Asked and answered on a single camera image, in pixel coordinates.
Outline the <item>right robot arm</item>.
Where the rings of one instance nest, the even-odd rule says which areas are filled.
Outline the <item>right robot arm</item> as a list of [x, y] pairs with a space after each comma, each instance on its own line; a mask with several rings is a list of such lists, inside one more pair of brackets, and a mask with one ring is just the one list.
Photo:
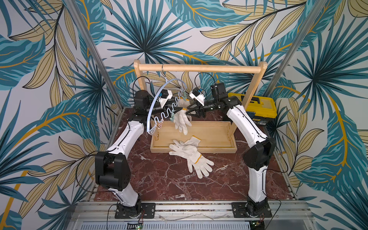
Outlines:
[[251, 217], [265, 215], [269, 205], [266, 196], [266, 171], [276, 147], [276, 140], [260, 130], [247, 114], [236, 96], [228, 96], [224, 83], [211, 86], [213, 99], [206, 100], [203, 90], [195, 87], [189, 94], [194, 99], [189, 112], [196, 117], [205, 117], [206, 112], [221, 110], [240, 130], [249, 149], [243, 161], [249, 169], [249, 191], [246, 212]]

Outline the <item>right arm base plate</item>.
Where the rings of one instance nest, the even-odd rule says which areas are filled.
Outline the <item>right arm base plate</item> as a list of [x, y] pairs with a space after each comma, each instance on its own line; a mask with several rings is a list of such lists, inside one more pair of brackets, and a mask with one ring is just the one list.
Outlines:
[[232, 213], [235, 218], [271, 218], [272, 212], [268, 203], [233, 202]]

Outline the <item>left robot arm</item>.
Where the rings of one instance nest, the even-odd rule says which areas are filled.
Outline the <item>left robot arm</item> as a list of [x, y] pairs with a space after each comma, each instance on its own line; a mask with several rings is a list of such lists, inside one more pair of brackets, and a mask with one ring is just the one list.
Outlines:
[[119, 200], [117, 211], [130, 218], [138, 217], [142, 212], [141, 199], [130, 184], [131, 171], [127, 162], [129, 153], [139, 137], [147, 128], [150, 116], [174, 109], [176, 103], [170, 90], [157, 93], [158, 101], [150, 101], [146, 90], [139, 90], [134, 96], [133, 114], [127, 126], [115, 143], [95, 155], [96, 183], [112, 192]]

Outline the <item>light blue clip hanger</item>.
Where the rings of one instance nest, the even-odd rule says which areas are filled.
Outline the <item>light blue clip hanger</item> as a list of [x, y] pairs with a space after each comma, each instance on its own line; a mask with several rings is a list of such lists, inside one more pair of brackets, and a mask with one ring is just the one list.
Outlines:
[[[155, 97], [149, 108], [147, 115], [147, 125], [146, 132], [150, 135], [154, 135], [157, 129], [160, 129], [163, 121], [167, 118], [173, 118], [175, 110], [179, 107], [179, 97], [184, 95], [186, 92], [187, 85], [183, 80], [178, 78], [168, 79], [166, 77], [166, 72], [170, 70], [165, 66], [165, 64], [158, 64], [159, 70], [163, 72], [163, 78], [165, 79], [164, 84], [155, 93]], [[173, 93], [167, 90], [166, 87], [173, 81], [179, 81], [183, 84], [180, 86], [180, 90], [177, 96], [173, 99]]]

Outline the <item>white glove bottom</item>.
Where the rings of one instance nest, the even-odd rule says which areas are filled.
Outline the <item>white glove bottom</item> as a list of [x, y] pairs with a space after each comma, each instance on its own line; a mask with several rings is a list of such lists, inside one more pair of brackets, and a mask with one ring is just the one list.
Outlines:
[[203, 177], [208, 177], [210, 173], [213, 171], [212, 167], [214, 166], [214, 162], [205, 158], [201, 155], [196, 162], [187, 160], [187, 167], [190, 173], [195, 171], [197, 177], [202, 179]]

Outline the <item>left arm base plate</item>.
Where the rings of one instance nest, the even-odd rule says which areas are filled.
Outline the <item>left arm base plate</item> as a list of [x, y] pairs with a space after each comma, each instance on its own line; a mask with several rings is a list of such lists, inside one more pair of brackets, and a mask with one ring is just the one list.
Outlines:
[[118, 204], [115, 213], [115, 219], [153, 219], [155, 216], [155, 203], [137, 203], [134, 207], [123, 206]]

